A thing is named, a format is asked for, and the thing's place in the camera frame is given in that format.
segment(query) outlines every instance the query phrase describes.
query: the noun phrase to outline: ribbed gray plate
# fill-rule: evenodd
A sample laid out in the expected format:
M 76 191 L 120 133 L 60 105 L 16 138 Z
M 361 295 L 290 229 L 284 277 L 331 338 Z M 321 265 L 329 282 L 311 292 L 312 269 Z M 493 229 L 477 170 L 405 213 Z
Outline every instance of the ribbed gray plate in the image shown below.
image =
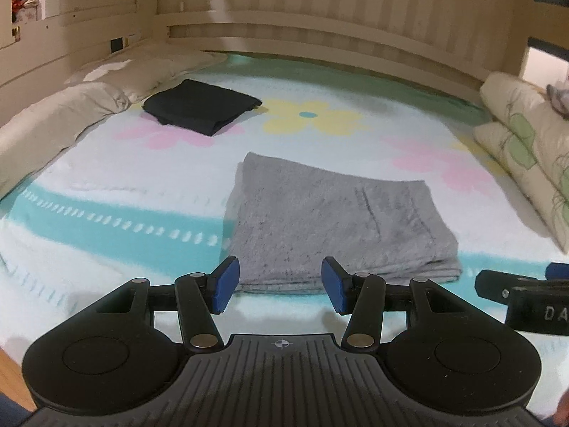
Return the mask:
M 72 416 L 43 408 L 23 424 L 167 426 L 541 425 L 522 408 L 476 418 L 425 408 L 393 387 L 372 356 L 343 351 L 331 335 L 235 335 L 228 348 L 190 358 L 170 388 L 138 408 L 103 417 Z

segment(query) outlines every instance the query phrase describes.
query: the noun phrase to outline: bed sheet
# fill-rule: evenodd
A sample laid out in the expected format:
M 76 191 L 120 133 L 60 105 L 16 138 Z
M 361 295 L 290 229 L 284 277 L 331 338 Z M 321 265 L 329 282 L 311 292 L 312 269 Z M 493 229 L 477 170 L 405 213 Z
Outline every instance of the bed sheet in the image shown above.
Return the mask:
M 550 261 L 569 260 L 515 183 L 473 142 L 471 126 L 488 118 L 473 105 L 298 61 L 231 56 L 187 78 L 264 105 L 213 137 L 163 127 L 135 105 L 86 130 L 0 201 L 0 345 L 16 360 L 42 333 L 130 278 L 170 284 L 211 271 L 230 241 L 238 165 L 249 151 L 366 178 L 424 180 L 459 241 L 463 275 L 446 287 L 499 319 L 505 307 L 474 292 L 480 270 L 542 278 Z M 347 318 L 325 295 L 236 294 L 215 321 L 227 339 L 341 336 Z M 180 339 L 172 313 L 158 313 L 156 326 Z M 383 339 L 404 328 L 400 313 L 388 313 Z M 530 409 L 545 416 L 569 386 L 568 340 L 526 336 L 543 361 Z

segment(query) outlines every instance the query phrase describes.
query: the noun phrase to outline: bed frame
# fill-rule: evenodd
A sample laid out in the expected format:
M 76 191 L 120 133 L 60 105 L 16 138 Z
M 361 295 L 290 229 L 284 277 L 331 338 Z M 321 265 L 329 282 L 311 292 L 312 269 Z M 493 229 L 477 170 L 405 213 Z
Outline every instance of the bed frame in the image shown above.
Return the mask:
M 293 56 L 363 68 L 477 104 L 487 75 L 493 70 L 518 74 L 527 37 L 536 36 L 528 24 L 535 11 L 532 0 L 44 4 L 47 18 L 22 26 L 18 42 L 6 36 L 11 24 L 5 23 L 8 14 L 0 13 L 0 126 L 61 88 L 81 64 L 109 54 L 111 39 L 136 32 L 202 50 Z

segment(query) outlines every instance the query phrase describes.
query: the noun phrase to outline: wooden floor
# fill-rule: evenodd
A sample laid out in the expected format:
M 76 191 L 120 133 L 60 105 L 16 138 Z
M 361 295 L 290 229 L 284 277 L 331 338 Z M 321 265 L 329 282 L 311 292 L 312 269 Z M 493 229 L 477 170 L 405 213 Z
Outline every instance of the wooden floor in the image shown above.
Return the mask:
M 28 391 L 22 371 L 10 357 L 0 348 L 0 392 L 19 403 L 29 411 L 34 411 L 30 392 Z

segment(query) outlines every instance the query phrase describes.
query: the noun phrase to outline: black folded cloth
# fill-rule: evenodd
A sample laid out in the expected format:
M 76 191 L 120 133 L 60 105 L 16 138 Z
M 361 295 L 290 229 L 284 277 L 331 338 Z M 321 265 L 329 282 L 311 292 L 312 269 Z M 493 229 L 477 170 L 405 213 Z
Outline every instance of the black folded cloth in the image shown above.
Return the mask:
M 184 80 L 177 87 L 150 96 L 142 108 L 163 125 L 176 125 L 212 136 L 242 113 L 262 102 L 238 91 Z

